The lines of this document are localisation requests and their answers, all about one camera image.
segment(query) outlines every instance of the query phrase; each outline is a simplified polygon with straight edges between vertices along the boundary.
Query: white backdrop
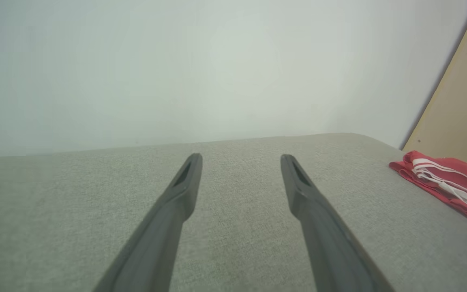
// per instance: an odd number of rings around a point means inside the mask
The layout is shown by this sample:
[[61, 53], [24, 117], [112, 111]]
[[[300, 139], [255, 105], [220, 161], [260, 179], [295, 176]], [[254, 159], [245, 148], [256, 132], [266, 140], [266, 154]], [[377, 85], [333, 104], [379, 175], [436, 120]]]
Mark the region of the white backdrop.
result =
[[399, 147], [467, 0], [0, 0], [0, 156], [354, 132]]

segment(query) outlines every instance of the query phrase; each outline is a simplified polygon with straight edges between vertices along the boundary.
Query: folded red garment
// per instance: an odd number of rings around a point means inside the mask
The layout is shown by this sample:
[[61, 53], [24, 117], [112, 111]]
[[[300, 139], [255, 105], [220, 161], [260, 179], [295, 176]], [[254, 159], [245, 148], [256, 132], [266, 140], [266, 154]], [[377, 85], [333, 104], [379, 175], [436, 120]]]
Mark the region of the folded red garment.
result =
[[389, 167], [467, 216], [467, 163], [454, 158], [433, 159], [410, 151], [403, 161], [391, 162]]

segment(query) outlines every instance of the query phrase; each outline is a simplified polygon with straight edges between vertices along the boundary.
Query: wooden board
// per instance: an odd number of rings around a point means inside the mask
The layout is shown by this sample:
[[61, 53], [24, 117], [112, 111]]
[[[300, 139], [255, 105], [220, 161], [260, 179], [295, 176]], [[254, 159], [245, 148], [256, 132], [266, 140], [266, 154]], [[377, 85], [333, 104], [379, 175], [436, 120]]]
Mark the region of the wooden board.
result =
[[467, 31], [403, 150], [467, 162]]

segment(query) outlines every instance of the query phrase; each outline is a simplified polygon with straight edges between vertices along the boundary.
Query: red cloth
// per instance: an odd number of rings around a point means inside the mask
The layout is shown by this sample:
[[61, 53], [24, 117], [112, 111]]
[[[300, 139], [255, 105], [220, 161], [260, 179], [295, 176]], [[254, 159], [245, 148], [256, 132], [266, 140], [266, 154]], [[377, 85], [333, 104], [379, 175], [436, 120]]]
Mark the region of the red cloth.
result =
[[467, 216], [467, 204], [459, 196], [441, 189], [437, 182], [419, 177], [427, 175], [429, 178], [443, 179], [449, 181], [448, 185], [453, 185], [452, 183], [459, 185], [460, 187], [457, 188], [467, 193], [467, 163], [453, 158], [433, 159], [417, 151], [411, 151], [404, 155], [403, 161], [391, 162], [389, 167], [399, 172], [408, 181]]

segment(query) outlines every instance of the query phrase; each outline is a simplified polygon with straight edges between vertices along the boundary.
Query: red fabric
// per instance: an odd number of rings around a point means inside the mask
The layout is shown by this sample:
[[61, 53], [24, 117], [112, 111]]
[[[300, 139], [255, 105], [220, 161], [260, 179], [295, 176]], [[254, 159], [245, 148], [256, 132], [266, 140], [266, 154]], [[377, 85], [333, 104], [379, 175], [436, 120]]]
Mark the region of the red fabric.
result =
[[[465, 202], [453, 196], [452, 194], [448, 194], [445, 191], [439, 189], [437, 187], [437, 183], [418, 178], [412, 172], [412, 161], [414, 159], [428, 159], [442, 166], [452, 168], [453, 170], [461, 172], [465, 175], [467, 175], [467, 163], [454, 158], [434, 159], [432, 157], [427, 157], [426, 155], [423, 155], [417, 151], [411, 151], [404, 155], [403, 161], [391, 162], [389, 164], [389, 167], [399, 172], [399, 174], [402, 177], [404, 177], [408, 181], [414, 183], [418, 187], [422, 188], [423, 190], [429, 192], [439, 200], [443, 201], [445, 204], [455, 208], [456, 210], [462, 212], [462, 214], [465, 214], [467, 216], [467, 204]], [[453, 172], [444, 172], [434, 168], [430, 168], [430, 171], [442, 179], [455, 182], [461, 185], [462, 187], [467, 188], [467, 178], [462, 176], [461, 174], [456, 174]]]

